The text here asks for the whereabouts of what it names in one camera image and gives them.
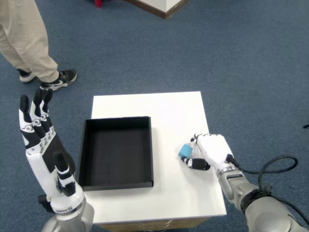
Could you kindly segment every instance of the white wall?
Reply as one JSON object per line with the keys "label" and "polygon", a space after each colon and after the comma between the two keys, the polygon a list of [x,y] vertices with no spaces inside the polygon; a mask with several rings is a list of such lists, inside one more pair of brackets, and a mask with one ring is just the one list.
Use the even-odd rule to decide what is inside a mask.
{"label": "white wall", "polygon": [[167,12],[170,8],[176,5],[181,0],[139,0],[148,5],[151,5],[161,11]]}

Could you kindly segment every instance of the white table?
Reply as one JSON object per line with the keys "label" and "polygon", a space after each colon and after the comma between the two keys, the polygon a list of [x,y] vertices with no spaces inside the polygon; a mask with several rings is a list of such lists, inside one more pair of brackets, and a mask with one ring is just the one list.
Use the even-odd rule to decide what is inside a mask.
{"label": "white table", "polygon": [[[200,92],[94,96],[92,118],[150,116],[154,187],[85,192],[94,223],[131,223],[226,214],[213,168],[189,169],[178,153],[194,133],[208,132]],[[198,148],[194,156],[200,156]]]}

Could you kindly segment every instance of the beige pants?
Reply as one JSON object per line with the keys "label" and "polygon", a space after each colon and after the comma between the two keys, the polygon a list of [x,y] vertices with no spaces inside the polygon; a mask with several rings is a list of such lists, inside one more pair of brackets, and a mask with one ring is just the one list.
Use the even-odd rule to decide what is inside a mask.
{"label": "beige pants", "polygon": [[33,72],[41,81],[53,82],[59,76],[34,0],[0,0],[0,52],[14,67]]}

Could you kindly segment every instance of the blue cube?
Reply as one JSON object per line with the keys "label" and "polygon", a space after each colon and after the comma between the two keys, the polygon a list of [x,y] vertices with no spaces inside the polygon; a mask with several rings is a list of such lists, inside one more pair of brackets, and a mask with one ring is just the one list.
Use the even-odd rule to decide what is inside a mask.
{"label": "blue cube", "polygon": [[179,156],[180,157],[186,157],[189,158],[192,152],[192,147],[190,147],[187,144],[184,144],[183,147],[181,148],[180,152],[179,152]]}

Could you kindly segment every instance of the black sneaker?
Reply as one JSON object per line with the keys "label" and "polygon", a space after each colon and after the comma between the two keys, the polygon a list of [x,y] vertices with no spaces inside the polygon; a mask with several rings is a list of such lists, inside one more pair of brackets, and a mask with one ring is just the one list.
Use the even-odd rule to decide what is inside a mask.
{"label": "black sneaker", "polygon": [[59,78],[51,83],[42,82],[41,89],[52,89],[56,91],[61,87],[67,87],[72,84],[77,78],[77,72],[74,69],[59,71]]}
{"label": "black sneaker", "polygon": [[36,77],[32,72],[26,72],[22,69],[17,69],[17,71],[19,72],[19,80],[24,83],[29,83]]}

